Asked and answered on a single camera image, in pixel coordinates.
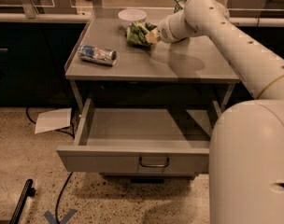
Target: terrazzo floor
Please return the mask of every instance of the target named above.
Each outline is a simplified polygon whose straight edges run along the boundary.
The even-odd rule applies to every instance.
[[[36,194],[27,199],[20,223],[56,223],[56,202],[69,176],[56,147],[72,145],[73,138],[57,132],[34,134],[35,125],[25,110],[0,107],[0,221],[11,219],[30,178]],[[36,120],[39,113],[49,110],[53,109],[30,108],[29,115]],[[166,178],[163,183],[134,183],[130,178],[73,173],[60,200],[58,216],[61,223],[68,224],[206,224],[208,175],[194,180]]]

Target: cable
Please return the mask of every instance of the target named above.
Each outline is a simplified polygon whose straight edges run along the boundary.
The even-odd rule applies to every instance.
[[[27,118],[28,118],[32,123],[36,124],[36,122],[35,122],[34,120],[32,120],[31,117],[30,117],[30,115],[29,115],[29,108],[30,108],[30,107],[26,107],[26,116],[27,116]],[[75,129],[74,129],[74,124],[73,124],[72,121],[70,122],[70,125],[71,125],[71,127],[72,127],[72,133],[69,133],[69,132],[66,132],[66,131],[62,131],[62,130],[55,130],[55,132],[69,134],[70,136],[73,137],[73,139],[75,139]],[[58,196],[58,199],[57,199],[57,203],[56,203],[56,206],[55,206],[55,219],[56,219],[56,223],[57,223],[57,224],[60,224],[60,221],[59,221],[59,218],[58,218],[58,207],[59,207],[59,203],[60,203],[62,194],[64,193],[64,190],[65,190],[65,188],[66,188],[66,186],[67,186],[67,183],[69,182],[69,179],[71,178],[72,174],[73,174],[73,172],[71,172],[71,173],[69,174],[69,176],[67,177],[67,179],[66,179],[66,181],[65,181],[65,183],[64,183],[64,186],[62,187],[62,189],[61,189],[61,191],[60,191],[60,194],[59,194],[59,196]]]
[[[30,115],[29,115],[29,108],[30,107],[26,107],[26,116],[32,123],[36,124],[36,122],[34,120],[32,120]],[[70,122],[70,125],[71,125],[71,128],[72,128],[72,133],[69,133],[67,131],[63,131],[62,129],[61,130],[55,130],[55,132],[68,134],[68,135],[72,136],[73,139],[75,139],[75,129],[74,129],[74,124],[73,124],[72,121]]]
[[[65,181],[65,183],[64,183],[64,186],[62,187],[62,189],[61,189],[61,191],[60,191],[60,194],[59,194],[59,196],[58,196],[58,199],[57,199],[57,203],[56,203],[56,207],[55,207],[55,218],[56,218],[56,223],[57,223],[57,224],[60,224],[60,221],[59,221],[59,218],[58,218],[58,207],[59,207],[59,203],[60,203],[62,194],[64,193],[64,190],[65,190],[65,188],[66,188],[66,186],[67,186],[67,183],[68,183],[70,177],[72,176],[72,174],[73,174],[73,172],[71,172],[71,173],[69,174],[69,176],[67,177],[67,179],[66,179],[66,181]]]

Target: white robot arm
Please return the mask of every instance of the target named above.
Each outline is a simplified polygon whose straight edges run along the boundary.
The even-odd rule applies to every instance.
[[[164,42],[208,35],[255,99],[214,126],[210,223],[284,224],[284,60],[229,23],[215,0],[188,0],[158,31]]]

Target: drawer front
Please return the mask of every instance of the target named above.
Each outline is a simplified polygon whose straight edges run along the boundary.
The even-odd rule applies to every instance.
[[[208,155],[145,157],[61,157],[69,172],[111,174],[186,175],[207,174]]]

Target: drawer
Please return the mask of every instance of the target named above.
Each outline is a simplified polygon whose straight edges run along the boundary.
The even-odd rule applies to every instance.
[[[194,112],[208,120],[200,110],[96,108],[88,99],[74,144],[57,152],[70,172],[206,174],[209,135],[192,119]]]

